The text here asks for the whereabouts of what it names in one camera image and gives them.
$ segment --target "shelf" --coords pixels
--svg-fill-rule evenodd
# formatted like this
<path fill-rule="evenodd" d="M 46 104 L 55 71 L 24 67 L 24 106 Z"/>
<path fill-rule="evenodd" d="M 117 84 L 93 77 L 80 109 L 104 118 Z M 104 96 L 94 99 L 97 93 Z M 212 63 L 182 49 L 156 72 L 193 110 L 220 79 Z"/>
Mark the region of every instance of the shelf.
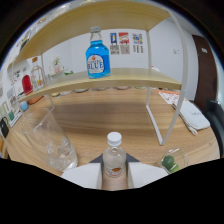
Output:
<path fill-rule="evenodd" d="M 48 81 L 46 87 L 19 99 L 19 102 L 55 92 L 114 86 L 146 86 L 181 89 L 181 84 L 178 81 L 153 69 L 114 68 L 111 69 L 111 75 L 109 77 L 100 79 L 89 79 L 87 72 L 79 72 Z"/>
<path fill-rule="evenodd" d="M 165 10 L 138 2 L 102 1 L 74 8 L 46 24 L 24 46 L 15 64 L 38 56 L 73 37 L 90 33 L 92 26 L 106 29 L 151 30 L 170 17 Z"/>

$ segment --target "white bottle cap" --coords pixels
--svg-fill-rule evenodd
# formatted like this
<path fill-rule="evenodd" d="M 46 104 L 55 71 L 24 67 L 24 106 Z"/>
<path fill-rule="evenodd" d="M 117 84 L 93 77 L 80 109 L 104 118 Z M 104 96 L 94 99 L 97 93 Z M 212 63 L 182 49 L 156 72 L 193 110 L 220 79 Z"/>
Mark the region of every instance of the white bottle cap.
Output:
<path fill-rule="evenodd" d="M 121 134 L 118 132 L 111 132 L 107 135 L 107 142 L 110 146 L 119 146 L 121 144 Z"/>
<path fill-rule="evenodd" d="M 101 28 L 99 26 L 93 26 L 90 28 L 91 33 L 98 33 L 101 31 Z"/>

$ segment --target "bottle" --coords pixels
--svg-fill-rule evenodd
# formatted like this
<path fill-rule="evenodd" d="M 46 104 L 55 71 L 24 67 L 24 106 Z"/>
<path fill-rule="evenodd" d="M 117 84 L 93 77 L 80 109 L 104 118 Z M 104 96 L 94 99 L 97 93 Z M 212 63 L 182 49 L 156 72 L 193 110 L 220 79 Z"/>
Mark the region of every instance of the bottle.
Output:
<path fill-rule="evenodd" d="M 30 76 L 26 74 L 26 68 L 23 69 L 22 85 L 25 95 L 33 92 L 33 86 L 31 85 Z"/>
<path fill-rule="evenodd" d="M 110 75 L 109 49 L 103 45 L 100 27 L 91 27 L 90 47 L 86 51 L 87 71 L 90 79 Z"/>
<path fill-rule="evenodd" d="M 119 177 L 124 172 L 126 153 L 120 147 L 121 138 L 118 132 L 111 132 L 107 135 L 110 147 L 103 153 L 103 163 L 105 172 L 110 177 Z"/>
<path fill-rule="evenodd" d="M 33 69 L 31 70 L 31 81 L 33 84 L 33 91 L 37 91 L 45 86 L 42 68 L 37 65 L 37 60 L 37 57 L 32 59 Z"/>

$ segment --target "table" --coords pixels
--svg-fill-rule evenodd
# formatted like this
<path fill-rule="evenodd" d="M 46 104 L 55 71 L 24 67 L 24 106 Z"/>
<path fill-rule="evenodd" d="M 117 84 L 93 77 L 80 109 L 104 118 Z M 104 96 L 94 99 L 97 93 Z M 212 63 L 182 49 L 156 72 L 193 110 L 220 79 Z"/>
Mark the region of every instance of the table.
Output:
<path fill-rule="evenodd" d="M 147 89 L 115 87 L 103 91 L 90 89 L 83 93 L 71 93 L 53 98 L 53 115 L 66 132 L 78 156 L 79 164 L 86 165 L 101 155 L 108 147 L 107 134 L 117 131 L 122 134 L 125 152 L 140 162 L 157 166 L 157 161 L 171 148 L 181 148 L 189 156 L 189 165 L 219 159 L 219 147 L 211 128 L 198 131 L 194 136 L 178 117 L 166 145 L 159 145 L 154 126 L 145 107 Z M 41 107 L 51 107 L 44 97 L 30 105 L 25 116 Z M 156 90 L 151 90 L 150 108 L 164 136 L 175 110 L 167 104 Z M 8 153 L 11 160 L 31 164 L 54 175 L 61 176 L 42 161 L 30 147 L 22 133 L 23 118 L 10 129 Z M 126 174 L 119 178 L 103 175 L 103 190 L 128 189 Z"/>

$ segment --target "cabinet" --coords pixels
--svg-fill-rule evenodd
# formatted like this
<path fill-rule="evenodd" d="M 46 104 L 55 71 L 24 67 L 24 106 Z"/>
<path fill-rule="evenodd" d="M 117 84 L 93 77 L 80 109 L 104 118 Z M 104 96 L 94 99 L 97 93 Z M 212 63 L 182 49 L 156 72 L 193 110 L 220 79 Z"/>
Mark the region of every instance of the cabinet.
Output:
<path fill-rule="evenodd" d="M 170 16 L 174 19 L 174 22 L 178 27 L 183 44 L 184 68 L 182 84 L 161 72 L 151 69 L 150 38 L 148 31 Z M 101 79 L 89 79 L 87 72 L 80 72 L 74 75 L 69 75 L 63 79 L 58 78 L 57 80 L 51 80 L 45 88 L 31 93 L 21 98 L 19 101 L 22 102 L 34 97 L 70 89 L 95 87 L 130 85 L 181 90 L 179 104 L 174 114 L 173 121 L 171 122 L 167 135 L 162 139 L 155 119 L 148 106 L 150 97 L 150 88 L 148 88 L 146 108 L 155 126 L 159 143 L 161 145 L 165 144 L 172 127 L 175 124 L 177 116 L 179 115 L 187 81 L 187 48 L 183 32 L 175 17 L 168 10 L 160 9 L 145 3 L 130 1 L 101 1 L 82 5 L 58 16 L 45 25 L 24 46 L 15 59 L 14 64 L 27 58 L 42 55 L 50 48 L 69 40 L 70 38 L 89 33 L 90 27 L 92 26 L 100 26 L 102 30 L 122 28 L 146 30 L 149 46 L 148 69 L 111 69 L 111 76 Z"/>

